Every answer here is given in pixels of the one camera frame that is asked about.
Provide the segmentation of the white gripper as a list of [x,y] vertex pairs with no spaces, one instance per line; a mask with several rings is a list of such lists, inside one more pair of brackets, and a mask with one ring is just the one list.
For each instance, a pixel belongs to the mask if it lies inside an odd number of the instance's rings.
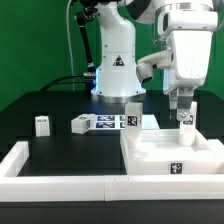
[[163,91],[169,95],[170,118],[186,121],[194,90],[205,82],[210,58],[212,34],[210,31],[175,30],[166,40],[172,50],[170,68],[164,72]]

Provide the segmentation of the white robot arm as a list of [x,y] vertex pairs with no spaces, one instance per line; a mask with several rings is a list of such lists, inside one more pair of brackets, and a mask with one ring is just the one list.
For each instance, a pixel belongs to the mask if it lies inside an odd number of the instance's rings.
[[[143,83],[156,68],[164,71],[163,92],[169,96],[171,116],[190,117],[194,90],[206,79],[212,35],[224,0],[79,0],[83,11],[76,15],[81,30],[97,19],[101,33],[99,67],[88,58],[96,74],[93,98],[126,102],[142,94]],[[135,59],[136,32],[132,21],[118,13],[123,6],[131,20],[155,26],[155,41],[162,50]]]

